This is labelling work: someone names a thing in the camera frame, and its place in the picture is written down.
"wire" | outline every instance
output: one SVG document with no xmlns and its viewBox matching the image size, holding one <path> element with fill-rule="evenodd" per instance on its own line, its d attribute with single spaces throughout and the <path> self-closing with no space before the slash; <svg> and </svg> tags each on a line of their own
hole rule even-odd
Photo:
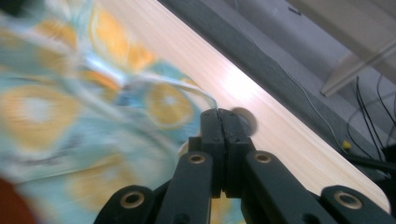
<svg viewBox="0 0 396 224">
<path fill-rule="evenodd" d="M 369 133 L 370 133 L 370 136 L 372 137 L 373 143 L 374 143 L 374 145 L 375 145 L 376 152 L 377 152 L 377 154 L 378 154 L 378 158 L 379 158 L 380 160 L 382 160 L 381 153 L 379 152 L 380 149 L 379 149 L 379 147 L 378 147 L 378 144 L 377 144 L 376 141 L 375 141 L 375 138 L 374 138 L 374 136 L 373 136 L 373 132 L 375 133 L 375 136 L 377 137 L 378 141 L 379 141 L 380 143 L 381 143 L 381 141 L 380 141 L 380 139 L 379 139 L 379 137 L 378 137 L 378 134 L 377 134 L 377 132 L 376 132 L 376 130 L 375 130 L 375 126 L 374 126 L 373 121 L 372 121 L 372 119 L 371 119 L 371 117 L 370 117 L 370 114 L 369 114 L 369 112 L 367 111 L 367 108 L 366 108 L 366 106 L 365 106 L 365 104 L 364 104 L 364 102 L 363 102 L 363 99 L 362 99 L 362 97 L 361 97 L 361 89 L 360 89 L 360 86 L 359 86 L 359 77 L 357 77 L 357 80 L 356 80 L 356 97 L 357 97 L 359 106 L 360 106 L 360 108 L 361 108 L 361 110 L 362 110 L 362 112 L 363 112 L 364 122 L 366 123 L 367 129 L 368 129 L 368 131 L 369 131 Z M 371 124 L 371 127 L 372 127 L 372 129 L 373 129 L 373 132 L 372 132 L 372 130 L 371 130 L 371 128 L 370 128 L 370 125 L 369 125 L 369 123 L 367 122 L 367 120 L 370 121 L 370 124 Z"/>
<path fill-rule="evenodd" d="M 395 94 L 395 98 L 394 98 L 394 101 L 393 101 L 393 114 L 396 117 L 396 94 Z M 392 128 L 389 131 L 387 142 L 386 142 L 386 146 L 387 147 L 390 147 L 390 145 L 389 145 L 390 139 L 391 139 L 392 134 L 395 131 L 395 129 L 396 129 L 396 125 L 393 125 Z"/>
<path fill-rule="evenodd" d="M 393 116 L 390 114 L 388 108 L 385 106 L 384 101 L 382 100 L 382 96 L 379 93 L 379 84 L 382 80 L 382 75 L 379 77 L 378 81 L 376 82 L 376 94 L 378 95 L 378 99 L 381 101 L 382 106 L 384 106 L 384 109 L 387 111 L 390 119 L 393 121 L 394 126 L 396 126 L 396 120 L 393 118 Z"/>
<path fill-rule="evenodd" d="M 235 1 L 235 10 L 236 10 L 237 13 L 239 13 L 239 11 L 238 11 L 238 2 L 237 2 L 237 0 L 234 0 L 234 1 Z M 256 45 L 257 48 L 260 48 L 259 45 L 256 43 L 255 39 L 253 37 L 250 37 L 249 35 L 247 35 L 246 32 L 242 29 L 242 27 L 241 27 L 241 25 L 239 23 L 239 18 L 237 18 L 236 23 L 238 25 L 239 30 L 242 32 L 242 34 L 245 37 L 247 37 L 248 39 L 250 39 Z M 341 146 L 341 144 L 338 142 L 337 138 L 335 137 L 335 133 L 334 133 L 334 130 L 332 128 L 332 125 L 330 125 L 330 123 L 325 118 L 323 118 L 323 116 L 318 112 L 317 108 L 314 106 L 312 101 L 309 99 L 308 94 L 306 93 L 305 89 L 288 72 L 286 72 L 286 70 L 283 68 L 283 66 L 280 63 L 276 62 L 276 64 L 282 69 L 282 71 L 288 76 L 288 78 L 304 93 L 304 96 L 305 96 L 306 100 L 308 101 L 308 103 L 311 105 L 311 107 L 315 110 L 315 112 L 320 116 L 320 118 L 329 127 L 329 130 L 332 133 L 332 138 L 334 139 L 334 141 L 337 144 L 337 146 L 339 146 L 342 151 L 347 153 L 347 151 L 345 151 L 345 149 Z"/>
<path fill-rule="evenodd" d="M 382 96 L 382 97 L 383 97 L 383 99 L 387 99 L 387 98 L 389 98 L 390 96 L 393 96 L 393 95 L 395 94 L 395 92 L 396 92 L 396 91 L 390 92 L 390 93 L 388 93 L 388 94 L 386 94 L 386 95 L 384 95 L 384 96 Z M 372 101 L 366 103 L 365 105 L 366 105 L 366 107 L 368 107 L 368 106 L 371 106 L 371 105 L 377 103 L 378 101 L 379 101 L 379 99 L 375 99 L 375 100 L 372 100 Z M 350 131 L 349 131 L 349 126 L 350 126 L 349 124 L 350 124 L 350 122 L 351 122 L 351 121 L 353 120 L 353 118 L 355 118 L 361 111 L 362 111 L 362 108 L 356 109 L 356 110 L 350 115 L 350 117 L 348 118 L 347 123 L 346 123 L 346 131 L 347 131 L 347 133 L 348 133 L 348 135 L 349 135 L 349 138 L 350 138 L 351 141 L 358 147 L 358 149 L 361 150 L 361 151 L 362 151 L 364 154 L 366 154 L 368 157 L 370 157 L 371 159 L 373 159 L 373 157 L 371 157 L 370 155 L 368 155 L 368 153 L 367 153 L 364 149 L 362 149 L 362 148 L 356 143 L 356 141 L 353 139 L 353 137 L 352 137 L 352 135 L 350 134 Z"/>
</svg>

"wood grain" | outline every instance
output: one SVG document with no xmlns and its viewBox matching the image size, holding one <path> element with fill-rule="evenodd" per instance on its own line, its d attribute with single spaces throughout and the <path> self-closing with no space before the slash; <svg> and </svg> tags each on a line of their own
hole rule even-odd
<svg viewBox="0 0 396 224">
<path fill-rule="evenodd" d="M 388 200 L 377 185 L 160 3 L 98 2 L 147 48 L 212 94 L 219 107 L 248 109 L 258 121 L 258 131 L 252 136 L 256 148 L 276 154 L 307 189 L 320 194 L 327 186 L 348 186 L 389 211 Z"/>
</svg>

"black cable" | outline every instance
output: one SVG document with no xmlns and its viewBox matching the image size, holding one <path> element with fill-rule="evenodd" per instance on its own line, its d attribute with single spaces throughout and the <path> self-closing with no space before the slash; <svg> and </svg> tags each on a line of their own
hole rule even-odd
<svg viewBox="0 0 396 224">
<path fill-rule="evenodd" d="M 363 148 L 361 148 L 361 146 L 359 146 L 359 144 L 355 141 L 355 139 L 352 137 L 352 134 L 350 134 L 350 130 L 349 130 L 349 122 L 346 124 L 346 131 L 347 131 L 347 135 L 349 136 L 350 140 L 352 140 L 352 142 L 355 144 L 356 147 L 358 147 L 358 149 L 364 153 L 368 158 L 370 159 L 374 159 L 372 156 L 370 156 L 370 154 L 368 154 L 366 152 L 366 150 L 364 150 Z"/>
<path fill-rule="evenodd" d="M 393 114 L 394 114 L 394 116 L 396 118 L 396 94 L 395 94 L 395 99 L 393 101 Z"/>
<path fill-rule="evenodd" d="M 377 140 L 379 141 L 379 143 L 380 143 L 380 145 L 381 145 L 381 148 L 384 148 L 384 146 L 382 145 L 381 139 L 379 138 L 378 133 L 376 132 L 376 129 L 375 129 L 373 120 L 371 119 L 370 114 L 369 114 L 369 112 L 367 111 L 367 108 L 366 108 L 366 105 L 364 104 L 363 98 L 361 97 L 361 89 L 360 89 L 360 86 L 359 86 L 359 77 L 357 78 L 357 82 L 356 82 L 356 91 L 357 91 L 357 97 L 358 97 L 359 106 L 363 109 L 364 121 L 365 121 L 365 123 L 366 123 L 367 129 L 369 130 L 370 136 L 371 136 L 372 139 L 373 139 L 373 143 L 374 143 L 374 145 L 375 145 L 376 152 L 377 152 L 377 154 L 378 154 L 378 158 L 382 161 L 382 156 L 381 156 L 381 153 L 380 153 L 380 148 L 379 148 L 377 142 L 375 141 L 375 138 L 374 138 L 373 133 L 375 134 L 375 137 L 376 137 Z"/>
<path fill-rule="evenodd" d="M 396 120 L 393 118 L 393 116 L 390 114 L 388 108 L 385 106 L 384 101 L 382 100 L 382 96 L 379 93 L 379 84 L 381 82 L 382 76 L 379 77 L 378 81 L 376 82 L 376 93 L 378 94 L 378 99 L 381 102 L 382 106 L 384 106 L 384 109 L 387 111 L 390 119 L 393 121 L 394 126 L 396 126 Z"/>
<path fill-rule="evenodd" d="M 395 131 L 395 129 L 396 129 L 396 126 L 393 125 L 392 128 L 389 131 L 388 138 L 387 138 L 387 143 L 386 143 L 387 147 L 389 147 L 390 139 L 391 139 L 392 134 Z"/>
<path fill-rule="evenodd" d="M 390 93 L 388 93 L 388 94 L 386 94 L 386 95 L 383 95 L 382 98 L 383 98 L 383 99 L 387 99 L 387 98 L 389 98 L 390 96 L 393 96 L 393 95 L 395 94 L 395 92 L 396 92 L 396 91 L 393 91 L 393 92 L 390 92 Z M 379 101 L 379 99 L 372 100 L 372 101 L 366 103 L 366 107 L 371 106 L 371 105 L 374 105 L 374 104 L 377 103 L 378 101 Z M 348 118 L 348 120 L 347 120 L 347 122 L 346 122 L 346 131 L 347 131 L 347 134 L 349 135 L 350 140 L 356 145 L 356 147 L 358 147 L 358 149 L 359 149 L 361 152 L 363 152 L 367 157 L 369 157 L 370 159 L 373 159 L 372 156 L 370 156 L 363 148 L 361 148 L 361 147 L 359 146 L 359 144 L 356 143 L 356 141 L 353 139 L 352 135 L 350 134 L 350 130 L 349 130 L 350 122 L 351 122 L 361 111 L 362 111 L 362 108 L 358 108 L 358 109 L 355 110 L 355 112 L 353 112 L 353 113 L 350 115 L 350 117 Z"/>
</svg>

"teal and yellow fabric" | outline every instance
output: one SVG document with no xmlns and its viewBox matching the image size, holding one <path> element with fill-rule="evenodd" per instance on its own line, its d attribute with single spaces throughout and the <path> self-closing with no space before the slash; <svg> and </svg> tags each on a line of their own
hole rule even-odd
<svg viewBox="0 0 396 224">
<path fill-rule="evenodd" d="M 216 102 L 104 8 L 42 2 L 0 15 L 0 176 L 37 222 L 93 223 L 118 189 L 170 179 Z M 239 210 L 214 200 L 212 223 L 243 223 Z"/>
</svg>

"round hole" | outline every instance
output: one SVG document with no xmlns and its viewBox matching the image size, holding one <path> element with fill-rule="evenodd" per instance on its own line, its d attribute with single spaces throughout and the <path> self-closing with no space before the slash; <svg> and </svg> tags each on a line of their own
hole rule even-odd
<svg viewBox="0 0 396 224">
<path fill-rule="evenodd" d="M 189 224 L 190 218 L 186 214 L 177 214 L 174 216 L 173 224 Z"/>
<path fill-rule="evenodd" d="M 303 214 L 303 222 L 305 224 L 320 224 L 319 219 L 312 214 Z"/>
<path fill-rule="evenodd" d="M 241 121 L 247 136 L 251 136 L 257 131 L 257 120 L 250 111 L 242 107 L 233 108 L 231 111 L 233 111 Z"/>
<path fill-rule="evenodd" d="M 271 157 L 265 154 L 256 154 L 254 158 L 256 159 L 256 161 L 262 163 L 267 163 L 271 161 Z"/>
<path fill-rule="evenodd" d="M 145 201 L 145 195 L 139 191 L 124 194 L 120 200 L 123 208 L 136 208 Z"/>
<path fill-rule="evenodd" d="M 195 155 L 189 156 L 189 161 L 190 161 L 191 163 L 196 163 L 196 164 L 198 164 L 198 163 L 204 162 L 204 161 L 205 161 L 205 157 L 203 157 L 203 156 L 201 156 L 201 155 L 195 154 Z"/>
<path fill-rule="evenodd" d="M 361 209 L 363 207 L 361 200 L 359 200 L 354 195 L 343 191 L 335 192 L 334 198 L 338 203 L 350 209 Z"/>
</svg>

